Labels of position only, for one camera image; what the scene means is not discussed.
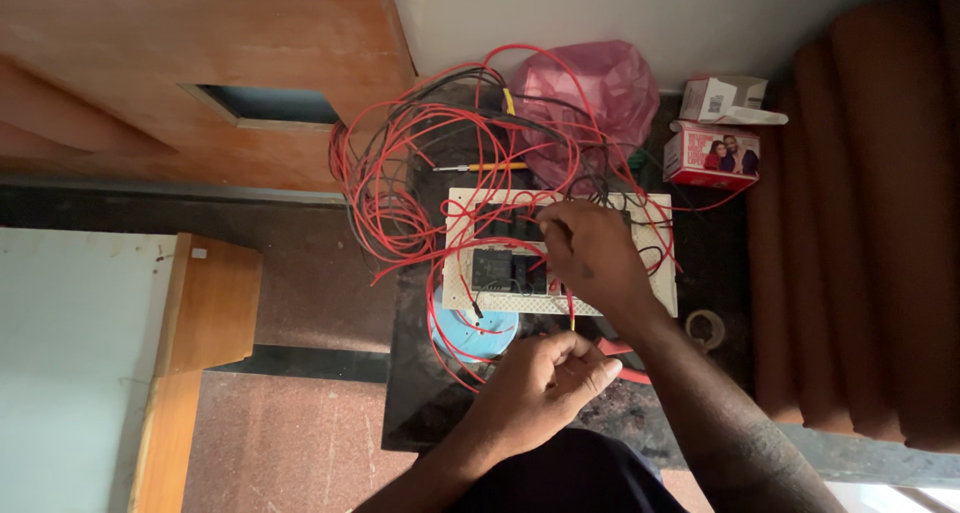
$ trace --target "red box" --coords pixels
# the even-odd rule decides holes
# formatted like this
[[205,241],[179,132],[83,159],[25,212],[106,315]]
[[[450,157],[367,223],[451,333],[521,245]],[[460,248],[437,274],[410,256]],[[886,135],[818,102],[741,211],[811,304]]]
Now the red box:
[[761,139],[736,126],[674,121],[663,147],[663,180],[741,190],[761,178]]

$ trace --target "cardboard box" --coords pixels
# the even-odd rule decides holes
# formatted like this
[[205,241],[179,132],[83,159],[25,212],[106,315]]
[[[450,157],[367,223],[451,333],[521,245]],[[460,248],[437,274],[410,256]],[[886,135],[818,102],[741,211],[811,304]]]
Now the cardboard box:
[[679,117],[709,125],[786,125],[783,113],[761,110],[767,80],[710,77],[686,83]]
[[761,178],[761,139],[735,126],[674,121],[663,147],[663,180],[740,190]]

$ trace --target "floor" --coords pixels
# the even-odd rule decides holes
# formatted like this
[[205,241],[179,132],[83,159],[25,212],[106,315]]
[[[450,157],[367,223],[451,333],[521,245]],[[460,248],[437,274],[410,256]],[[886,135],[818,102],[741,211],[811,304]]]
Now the floor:
[[[0,225],[190,231],[263,253],[254,341],[304,348],[302,358],[259,373],[204,372],[184,513],[344,513],[413,463],[413,453],[379,446],[383,383],[302,372],[304,361],[341,361],[345,352],[332,349],[380,365],[376,353],[360,355],[390,349],[394,279],[369,286],[342,209],[0,187]],[[666,470],[663,479],[691,512],[711,510],[689,472]]]

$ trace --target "hand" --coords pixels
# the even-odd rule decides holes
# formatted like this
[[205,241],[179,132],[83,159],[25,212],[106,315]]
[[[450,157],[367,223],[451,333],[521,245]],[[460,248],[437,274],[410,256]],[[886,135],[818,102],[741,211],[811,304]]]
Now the hand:
[[550,268],[582,301],[607,317],[656,302],[630,228],[618,211],[568,200],[546,206],[536,221]]
[[516,341],[451,438],[485,443],[491,465],[529,451],[573,421],[622,368],[573,331]]

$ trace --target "pink plastic bag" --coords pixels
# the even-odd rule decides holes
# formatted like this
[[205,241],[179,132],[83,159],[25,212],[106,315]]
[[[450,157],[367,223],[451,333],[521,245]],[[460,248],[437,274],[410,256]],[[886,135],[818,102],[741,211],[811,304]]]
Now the pink plastic bag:
[[[565,63],[580,81],[583,93],[593,110],[597,126],[620,144],[629,156],[643,144],[650,133],[650,122],[660,107],[660,92],[650,67],[637,48],[621,40],[564,46],[549,51]],[[528,97],[546,97],[584,109],[584,102],[570,75],[550,57],[537,53],[520,65],[510,79],[510,91]],[[590,126],[590,119],[573,109],[543,101],[514,97],[516,114],[532,121],[554,121]],[[582,128],[553,126],[571,135],[578,142],[596,141],[596,134]],[[542,132],[524,130],[523,149],[547,143]],[[565,146],[551,145],[524,155],[524,162],[541,179],[540,184],[557,188],[567,176],[570,154]],[[581,163],[588,162],[593,172],[604,173],[604,151],[582,148]],[[588,195],[597,189],[586,175],[587,167],[577,171],[571,188],[575,196]]]

